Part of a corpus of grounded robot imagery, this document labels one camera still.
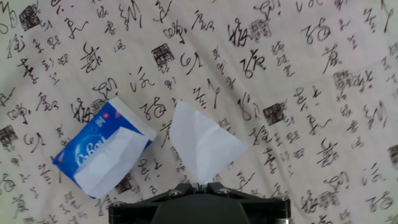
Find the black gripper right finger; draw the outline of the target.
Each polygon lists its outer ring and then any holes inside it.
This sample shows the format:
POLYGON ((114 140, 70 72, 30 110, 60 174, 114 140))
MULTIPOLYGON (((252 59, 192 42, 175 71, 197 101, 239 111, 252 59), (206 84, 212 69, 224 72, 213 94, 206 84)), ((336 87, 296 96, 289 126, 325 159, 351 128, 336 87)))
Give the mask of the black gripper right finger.
POLYGON ((212 196, 208 217, 213 223, 292 223, 287 197, 260 198, 227 188, 219 182, 207 184, 206 193, 212 196))

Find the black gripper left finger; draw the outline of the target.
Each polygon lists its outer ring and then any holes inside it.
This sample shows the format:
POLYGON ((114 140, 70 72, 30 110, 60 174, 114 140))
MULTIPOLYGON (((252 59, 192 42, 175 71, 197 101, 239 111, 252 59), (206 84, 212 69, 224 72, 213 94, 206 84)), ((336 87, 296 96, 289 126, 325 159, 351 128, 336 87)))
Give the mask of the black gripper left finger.
POLYGON ((192 184, 178 184, 174 189, 137 203, 114 202, 108 208, 109 224, 152 223, 161 205, 193 193, 192 184))

